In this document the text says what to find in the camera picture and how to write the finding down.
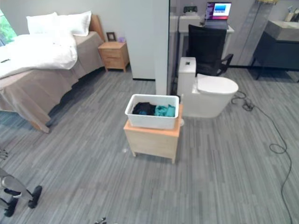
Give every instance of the laptop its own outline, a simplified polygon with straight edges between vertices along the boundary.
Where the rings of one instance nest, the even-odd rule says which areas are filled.
[[[208,2],[206,4],[205,27],[228,29],[228,15],[231,2]]]

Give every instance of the window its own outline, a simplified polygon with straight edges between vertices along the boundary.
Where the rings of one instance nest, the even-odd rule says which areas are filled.
[[[13,41],[15,36],[14,30],[0,9],[0,46]]]

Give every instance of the gray carpet floor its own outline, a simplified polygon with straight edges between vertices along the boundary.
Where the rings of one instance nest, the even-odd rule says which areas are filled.
[[[299,223],[299,84],[285,72],[229,69],[235,80],[277,122],[293,169],[284,194]],[[123,126],[134,93],[155,93],[155,83],[133,81],[130,71],[95,71],[82,78],[50,113],[51,132],[32,128],[15,113],[0,112],[0,166],[29,190],[43,186],[38,206],[19,201],[1,224],[286,224],[280,196],[286,155],[257,110],[229,104],[214,119],[185,118],[177,161],[132,156]]]

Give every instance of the baseboard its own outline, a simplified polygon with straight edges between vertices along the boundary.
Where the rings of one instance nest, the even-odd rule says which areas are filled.
[[[155,81],[155,79],[150,78],[133,78],[134,81]]]
[[[245,65],[230,65],[230,68],[236,69],[262,69],[261,66],[245,66]],[[279,70],[279,71],[299,71],[298,69],[288,69],[288,68],[275,68],[275,67],[264,67],[265,70]]]

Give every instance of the beige bed sheet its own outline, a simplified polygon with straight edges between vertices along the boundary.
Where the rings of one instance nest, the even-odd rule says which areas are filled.
[[[103,43],[96,32],[76,36],[78,60],[70,70],[29,70],[0,79],[0,110],[17,112],[35,128],[46,133],[48,113],[78,79],[103,67],[98,46]]]

